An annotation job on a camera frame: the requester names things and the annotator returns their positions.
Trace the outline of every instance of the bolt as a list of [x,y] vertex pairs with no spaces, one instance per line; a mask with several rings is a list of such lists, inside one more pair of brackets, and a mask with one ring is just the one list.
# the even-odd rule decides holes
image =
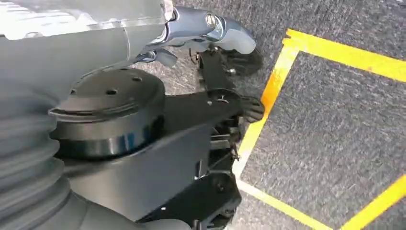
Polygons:
[[216,18],[214,16],[214,14],[212,13],[207,13],[206,14],[206,23],[211,27],[211,28],[215,28],[216,26]]
[[236,69],[228,69],[227,72],[234,75],[236,73]]
[[216,184],[216,186],[217,186],[217,190],[218,190],[219,192],[224,191],[223,183],[219,182],[219,183]]

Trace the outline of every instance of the bolt hole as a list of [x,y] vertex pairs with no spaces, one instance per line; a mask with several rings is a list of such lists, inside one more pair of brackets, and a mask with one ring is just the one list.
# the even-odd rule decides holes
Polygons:
[[107,95],[116,95],[117,94],[117,90],[107,90],[106,91]]
[[141,78],[139,78],[139,77],[133,77],[133,81],[140,82],[140,81],[142,81],[142,79],[141,79]]

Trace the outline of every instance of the floor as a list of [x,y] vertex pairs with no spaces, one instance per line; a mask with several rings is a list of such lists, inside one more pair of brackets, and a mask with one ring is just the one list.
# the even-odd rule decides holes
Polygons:
[[[288,28],[384,56],[406,59],[405,0],[177,0],[252,30],[264,68],[235,78],[261,97]],[[172,68],[139,65],[168,94],[195,90],[188,53]],[[340,228],[406,173],[406,83],[300,53],[278,95],[241,180],[333,229]],[[308,226],[242,192],[233,230]],[[403,198],[366,229],[406,229]]]

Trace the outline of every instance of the yellow floor marking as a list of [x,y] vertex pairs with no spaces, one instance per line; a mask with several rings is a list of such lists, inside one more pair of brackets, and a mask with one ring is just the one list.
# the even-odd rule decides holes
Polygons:
[[[402,60],[397,60],[391,57],[386,57],[369,51],[361,50],[344,44],[332,42],[326,39],[315,37],[309,34],[301,33],[299,31],[294,31],[288,29],[286,32],[291,38],[286,38],[283,40],[282,51],[276,61],[275,67],[272,71],[270,79],[265,87],[264,93],[262,95],[261,101],[265,106],[265,113],[262,120],[254,124],[249,125],[248,130],[242,140],[241,146],[238,153],[241,157],[240,161],[237,161],[233,165],[233,172],[237,178],[241,177],[242,171],[247,164],[248,158],[254,149],[254,146],[261,134],[261,131],[271,113],[272,107],[281,91],[283,83],[299,53],[303,51],[309,54],[313,54],[322,58],[326,58],[332,61],[336,61],[348,66],[352,66],[358,69],[363,69],[372,73],[380,74],[385,77],[406,82],[406,62]],[[403,189],[405,188],[405,177],[401,179],[403,182],[396,182],[396,184],[403,184]],[[290,207],[289,205],[277,200],[276,198],[252,187],[251,185],[237,181],[239,188],[256,197],[257,199],[271,205],[275,209],[291,216],[294,219],[308,225],[314,229],[331,229],[326,225],[312,219],[311,217],[305,215],[304,213]],[[371,208],[367,206],[365,209],[368,211],[360,212],[360,216],[356,215],[347,224],[343,226],[343,229],[359,229],[362,228],[361,224],[368,224],[378,217],[382,212],[393,205],[397,200],[399,200],[400,193],[396,189],[390,190],[391,192],[383,195],[384,198],[378,197],[379,202],[373,202],[375,205]]]
[[275,209],[287,214],[298,220],[299,222],[316,230],[331,230],[332,228],[320,223],[319,221],[309,217],[303,212],[296,210],[295,208],[285,204],[282,201],[266,194],[265,192],[241,181],[237,180],[237,186],[241,191],[248,193],[249,195],[261,200],[262,202],[274,207]]
[[255,143],[257,142],[257,139],[261,134],[261,130],[268,119],[272,107],[275,104],[276,98],[281,91],[283,83],[285,82],[285,79],[288,76],[288,73],[298,53],[299,50],[284,46],[281,53],[279,54],[275,67],[261,98],[261,101],[265,106],[264,117],[262,118],[262,120],[249,125],[244,139],[241,142],[241,146],[238,150],[238,154],[241,158],[233,165],[233,172],[237,178],[241,176],[242,171],[247,164],[248,158],[252,150],[254,149]]
[[288,29],[286,34],[291,38],[284,40],[285,46],[295,47],[308,54],[406,82],[405,61],[332,42],[291,29]]
[[406,175],[403,175],[368,206],[344,224],[341,230],[359,230],[364,228],[405,196]]

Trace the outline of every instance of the metal fitting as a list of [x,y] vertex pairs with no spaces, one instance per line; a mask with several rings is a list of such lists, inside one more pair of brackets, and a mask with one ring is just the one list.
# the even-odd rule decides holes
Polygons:
[[206,22],[211,28],[214,28],[217,24],[215,15],[213,13],[208,12],[206,14]]

